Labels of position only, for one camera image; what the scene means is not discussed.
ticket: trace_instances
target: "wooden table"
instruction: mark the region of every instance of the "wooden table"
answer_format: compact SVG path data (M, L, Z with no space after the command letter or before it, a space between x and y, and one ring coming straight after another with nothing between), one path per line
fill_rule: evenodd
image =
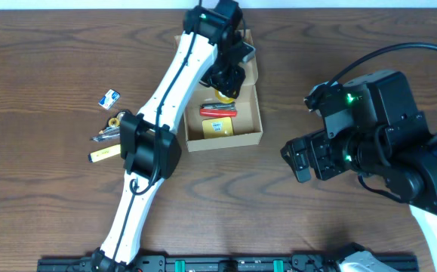
M246 10L257 47L265 133L258 146L187 153L157 193L144 249L171 255L324 251L355 241L413 252L433 270L407 205L369 193L348 172L298 184L279 155L322 128L303 97L347 64L398 42L437 42L437 10ZM123 186L122 160L90 164L113 109L143 106L174 56L183 11L0 11L0 271L35 271L44 256L80 256L103 242ZM437 53L378 57L346 79L404 71L437 131ZM377 179L371 186L380 187Z

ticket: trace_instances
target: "cardboard box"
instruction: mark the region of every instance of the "cardboard box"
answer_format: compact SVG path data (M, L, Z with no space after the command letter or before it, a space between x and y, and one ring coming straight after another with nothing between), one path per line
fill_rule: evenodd
M177 45L180 37L176 36ZM250 30L247 31L245 41L253 45ZM240 95L235 100L237 117L232 117L233 136L205 139L202 122L205 119L213 119L199 115L200 105L204 103L220 102L215 97L213 88L198 85L193 92L184 113L186 146L188 151L213 150L226 147L241 147L260 143L263 128L258 107L257 89L255 83L258 79L257 60L254 57L248 63L240 63L245 69L245 80L240 89Z

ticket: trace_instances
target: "metal tool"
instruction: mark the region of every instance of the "metal tool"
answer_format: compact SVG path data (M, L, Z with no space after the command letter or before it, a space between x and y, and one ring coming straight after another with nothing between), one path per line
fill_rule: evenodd
M125 113L132 113L130 110L123 110L118 112L118 114L115 115L115 117L121 121L122 117L125 115Z
M236 117L237 111L235 102L230 104L225 103L208 103L202 104L200 108L200 116L208 117Z
M107 141L112 139L119 138L119 127L115 128L106 128L103 130L102 134L99 134L98 136L94 136L91 138L92 141L101 142L101 141Z

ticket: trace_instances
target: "green led light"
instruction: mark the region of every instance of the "green led light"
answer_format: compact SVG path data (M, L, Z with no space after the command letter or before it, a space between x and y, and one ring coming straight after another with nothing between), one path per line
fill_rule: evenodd
M352 103L356 97L353 97L351 94L347 94L347 103Z

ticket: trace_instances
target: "cable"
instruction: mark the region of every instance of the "cable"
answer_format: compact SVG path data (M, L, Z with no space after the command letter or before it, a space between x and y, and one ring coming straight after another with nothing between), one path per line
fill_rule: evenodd
M129 202L129 206L128 206L128 210L126 211L126 216L125 216L125 221L122 223L122 229L121 229L121 233L119 234L119 239L118 239L118 243L116 243L115 245L115 250L114 250L114 254L112 255L112 261L115 261L115 257L118 254L118 250L119 250L119 246L121 245L121 240L122 240L122 236L125 233L125 228L126 228L126 224L128 222L128 218L129 218L129 213L131 212L131 207L133 206L133 202L134 202L134 197L136 195L133 194L133 196L131 197L131 201Z
M243 39L247 36L247 23L245 22L245 16L242 14L242 23L243 23Z
M388 162L386 156L384 155L383 147L379 142L379 132L381 129L387 127L387 125L380 125L374 131L374 145L376 146L377 155L379 155L379 160L383 163L384 166L391 167L391 163Z
M393 195L392 193L386 192L385 190L377 190L377 189L373 189L373 188L369 187L368 185L366 185L366 183L364 182L364 179L362 178L361 175L357 176L357 179L359 180L359 183L369 192L380 194L381 196L385 196L385 197L387 197L387 198L389 198L392 201L395 201L397 203L404 203L404 201L402 201L400 198Z
M327 82L327 84L325 85L325 88L317 88L316 89L317 94L314 94L318 98L317 101L319 101L319 97L321 97L324 94L326 89L331 87L332 84L334 84L334 82L339 80L341 77L343 77L345 74L347 74L350 70L356 68L359 64L364 63L365 61L370 60L373 57L377 57L377 56L379 56L381 54L385 54L387 52L408 49L408 48L422 48L422 49L429 49L429 50L437 51L437 45L431 44L431 43L426 43L426 42L406 42L406 43L401 43L401 44L397 44L397 45L390 45L388 47L376 50L372 53L365 55L364 57L361 57L360 59L351 63L344 70L340 71L340 73L338 73L335 77L333 77L331 80L329 80Z
M204 82L200 82L201 86L204 86L205 88L210 88L211 85L209 85L208 83L204 83Z
M68 264L67 266L66 266L66 269L64 269L64 271L68 271L69 270L69 267L72 267L72 271L71 272L73 272L73 271L75 271L75 268L74 268L74 266L75 265L78 265L78 264L81 264L81 260L77 260L77 261L73 261L73 262L71 262L70 264Z

